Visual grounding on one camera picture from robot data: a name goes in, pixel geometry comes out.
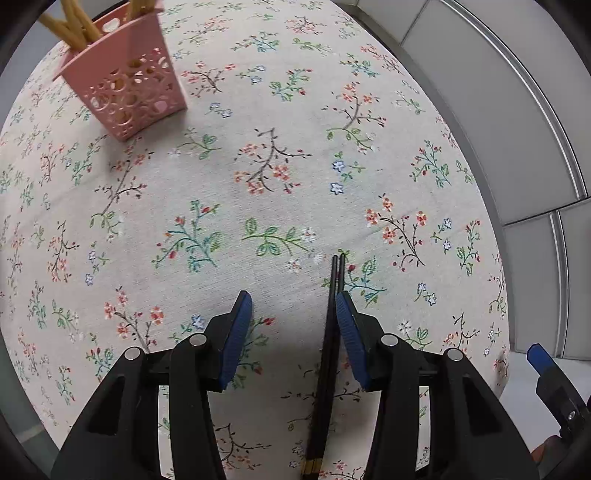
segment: chopsticks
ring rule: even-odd
[[[127,21],[134,20],[154,10],[155,0],[130,0],[127,9]],[[61,0],[61,7],[66,20],[58,20],[43,13],[39,22],[55,36],[66,42],[72,50],[83,51],[103,36],[90,17],[84,12],[79,0]]]
[[[141,15],[150,13],[155,5],[156,0],[129,0],[127,6],[127,21],[135,20]]]
[[[329,304],[324,326],[322,357],[316,387],[316,400],[310,422],[306,454],[301,466],[301,480],[317,480],[322,468],[330,416],[335,396],[335,382],[339,363],[340,330],[336,318],[335,298],[345,288],[345,255],[332,258],[330,271]]]

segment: pink container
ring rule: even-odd
[[[95,22],[105,35],[81,53],[68,51],[60,75],[118,140],[187,108],[157,13],[124,23],[127,4]]]

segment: blue clip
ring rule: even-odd
[[[539,343],[534,343],[527,350],[527,361],[538,372],[538,375],[543,375],[549,368],[556,367],[552,357]]]

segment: blue gripper pad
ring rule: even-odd
[[[365,362],[365,348],[359,331],[353,319],[353,312],[349,310],[349,306],[345,301],[342,293],[336,297],[336,317],[339,321],[340,334],[345,341],[345,348],[347,355],[349,355],[349,363],[353,369],[353,375],[363,389],[369,385],[369,375]]]
[[[539,343],[534,343],[527,350],[527,361],[538,372],[538,375],[542,375],[550,367],[556,365],[552,357]]]
[[[228,382],[234,378],[234,374],[236,373],[251,319],[252,297],[249,293],[246,293],[242,303],[238,307],[236,320],[234,320],[222,351],[222,367],[220,369],[219,384],[223,390],[225,390]]]

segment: flower pattern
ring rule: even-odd
[[[495,237],[449,126],[398,59],[326,0],[165,7],[186,111],[106,136],[53,81],[59,44],[0,134],[0,327],[56,444],[126,348],[172,348],[247,289],[240,365],[210,402],[220,458],[235,480],[299,477],[333,253],[360,312],[414,348],[464,349],[499,394],[510,312]],[[422,388],[421,431],[428,401]],[[347,432],[371,432],[375,412],[341,355],[322,478],[363,475],[371,434]]]

